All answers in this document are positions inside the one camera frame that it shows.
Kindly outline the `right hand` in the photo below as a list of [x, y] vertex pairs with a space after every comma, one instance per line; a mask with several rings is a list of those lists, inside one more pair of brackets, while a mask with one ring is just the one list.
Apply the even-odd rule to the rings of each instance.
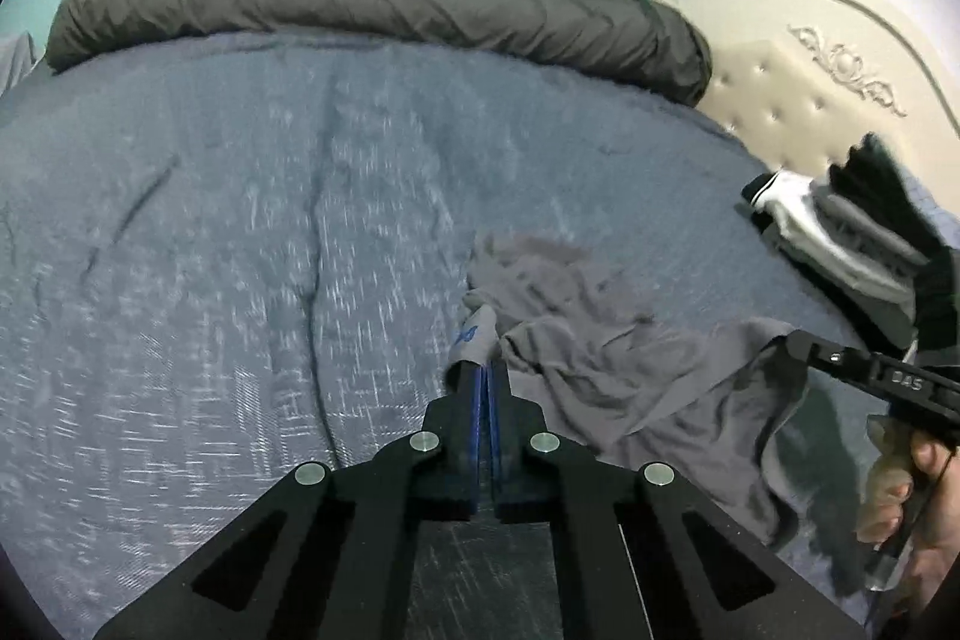
[[958, 453], [889, 416], [867, 417], [867, 434], [878, 457], [867, 474], [856, 536], [880, 546], [908, 526], [911, 552], [896, 598], [918, 617], [958, 557]]

